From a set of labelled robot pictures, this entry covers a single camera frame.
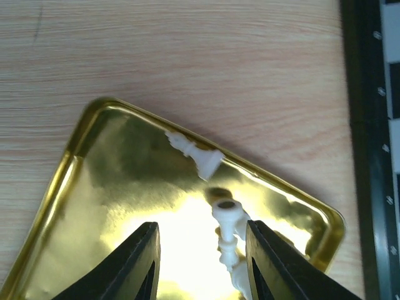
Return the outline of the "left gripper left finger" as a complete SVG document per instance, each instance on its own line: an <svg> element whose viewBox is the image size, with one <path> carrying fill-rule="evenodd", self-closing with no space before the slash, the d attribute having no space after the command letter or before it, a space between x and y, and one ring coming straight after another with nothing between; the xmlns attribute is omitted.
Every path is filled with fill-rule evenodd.
<svg viewBox="0 0 400 300"><path fill-rule="evenodd" d="M142 223L92 271L55 299L156 299L161 246L156 222Z"/></svg>

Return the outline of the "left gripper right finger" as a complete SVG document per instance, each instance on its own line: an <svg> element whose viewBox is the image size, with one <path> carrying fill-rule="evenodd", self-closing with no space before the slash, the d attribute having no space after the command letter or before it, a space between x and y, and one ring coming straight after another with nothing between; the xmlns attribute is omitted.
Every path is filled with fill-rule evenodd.
<svg viewBox="0 0 400 300"><path fill-rule="evenodd" d="M253 299L359 299L316 269L262 221L247 222L246 259Z"/></svg>

